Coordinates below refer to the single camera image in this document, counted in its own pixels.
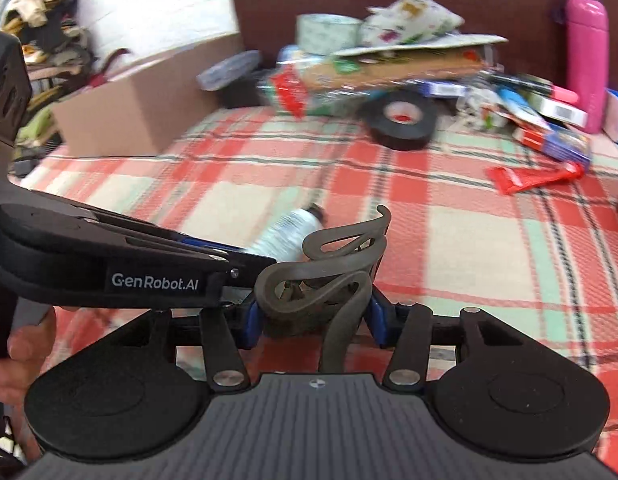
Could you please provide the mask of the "left human hand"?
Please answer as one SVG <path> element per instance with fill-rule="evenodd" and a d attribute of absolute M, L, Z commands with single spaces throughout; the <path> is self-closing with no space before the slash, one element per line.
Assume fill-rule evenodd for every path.
<path fill-rule="evenodd" d="M 39 324 L 22 326 L 10 335 L 8 357 L 0 359 L 0 402 L 10 416 L 16 442 L 28 462 L 39 458 L 41 451 L 24 417 L 24 398 L 41 374 L 55 337 L 56 315 L 50 307 Z"/>

